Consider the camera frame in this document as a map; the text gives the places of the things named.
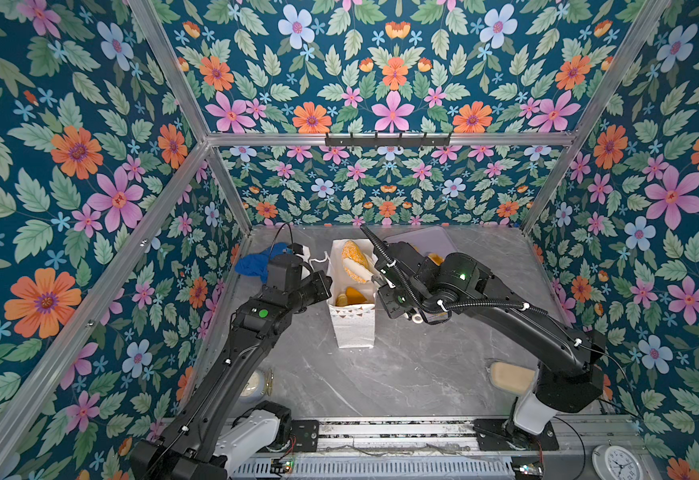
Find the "orange oval fake bread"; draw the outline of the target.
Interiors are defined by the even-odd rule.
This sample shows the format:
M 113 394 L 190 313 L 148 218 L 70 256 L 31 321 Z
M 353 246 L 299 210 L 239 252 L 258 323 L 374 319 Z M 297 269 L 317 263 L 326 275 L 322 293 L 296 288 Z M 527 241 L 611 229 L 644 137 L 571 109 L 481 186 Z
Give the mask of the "orange oval fake bread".
M 348 287 L 345 294 L 349 297 L 349 305 L 367 304 L 369 302 L 365 294 L 353 287 Z

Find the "white paper gift bag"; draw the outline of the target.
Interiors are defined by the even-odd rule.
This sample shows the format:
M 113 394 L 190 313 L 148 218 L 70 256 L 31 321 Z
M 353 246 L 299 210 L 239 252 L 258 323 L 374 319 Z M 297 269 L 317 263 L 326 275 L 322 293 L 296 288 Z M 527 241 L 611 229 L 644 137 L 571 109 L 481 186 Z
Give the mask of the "white paper gift bag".
M 339 348 L 373 348 L 377 256 L 371 241 L 334 240 L 327 260 L 328 275 L 333 280 L 328 305 Z

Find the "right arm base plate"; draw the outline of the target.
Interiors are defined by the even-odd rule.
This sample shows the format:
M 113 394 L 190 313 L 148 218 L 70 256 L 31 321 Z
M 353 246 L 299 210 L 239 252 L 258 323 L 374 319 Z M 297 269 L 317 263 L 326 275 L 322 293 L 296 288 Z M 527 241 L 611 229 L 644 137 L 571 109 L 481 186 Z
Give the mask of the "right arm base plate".
M 507 430 L 505 418 L 477 418 L 471 422 L 481 451 L 559 451 L 553 424 L 547 422 L 541 434 L 529 434 L 519 428 Z

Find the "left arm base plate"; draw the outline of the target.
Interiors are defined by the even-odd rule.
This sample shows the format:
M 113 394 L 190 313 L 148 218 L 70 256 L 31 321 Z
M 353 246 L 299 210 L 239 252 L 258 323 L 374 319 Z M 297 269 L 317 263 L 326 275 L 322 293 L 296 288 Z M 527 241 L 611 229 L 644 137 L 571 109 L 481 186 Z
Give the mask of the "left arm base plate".
M 287 444 L 288 453 L 315 453 L 321 433 L 319 420 L 293 420 L 290 424 Z

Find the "round fake bun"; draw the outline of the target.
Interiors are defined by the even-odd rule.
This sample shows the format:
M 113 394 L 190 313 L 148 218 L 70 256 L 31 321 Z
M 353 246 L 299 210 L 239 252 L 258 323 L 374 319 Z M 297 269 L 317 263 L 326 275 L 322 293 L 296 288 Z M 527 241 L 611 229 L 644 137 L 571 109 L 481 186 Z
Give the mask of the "round fake bun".
M 355 283 L 366 284 L 373 279 L 371 261 L 353 240 L 346 241 L 342 247 L 342 266 Z

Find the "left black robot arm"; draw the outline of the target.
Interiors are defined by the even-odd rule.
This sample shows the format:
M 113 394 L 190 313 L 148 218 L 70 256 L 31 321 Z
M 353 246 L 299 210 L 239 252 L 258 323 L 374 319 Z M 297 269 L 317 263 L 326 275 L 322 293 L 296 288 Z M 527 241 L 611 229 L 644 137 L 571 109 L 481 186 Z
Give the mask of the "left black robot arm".
M 137 479 L 228 479 L 265 447 L 290 437 L 291 411 L 263 402 L 238 425 L 228 419 L 249 380 L 297 314 L 331 296 L 333 280 L 295 254 L 268 264 L 259 293 L 234 312 L 222 353 L 186 406 L 156 440 L 137 443 Z

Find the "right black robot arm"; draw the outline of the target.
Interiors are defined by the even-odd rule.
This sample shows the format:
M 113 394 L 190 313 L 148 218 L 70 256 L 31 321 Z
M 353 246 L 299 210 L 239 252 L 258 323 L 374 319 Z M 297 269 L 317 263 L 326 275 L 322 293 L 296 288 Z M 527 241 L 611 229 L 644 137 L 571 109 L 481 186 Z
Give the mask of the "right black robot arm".
M 500 426 L 475 424 L 475 432 L 522 448 L 545 434 L 560 413 L 579 413 L 603 393 L 605 336 L 583 332 L 511 290 L 489 267 L 461 252 L 441 263 L 407 242 L 389 243 L 367 226 L 361 232 L 377 255 L 373 278 L 391 318 L 439 325 L 465 315 L 509 337 L 539 361 L 539 369 L 511 415 Z

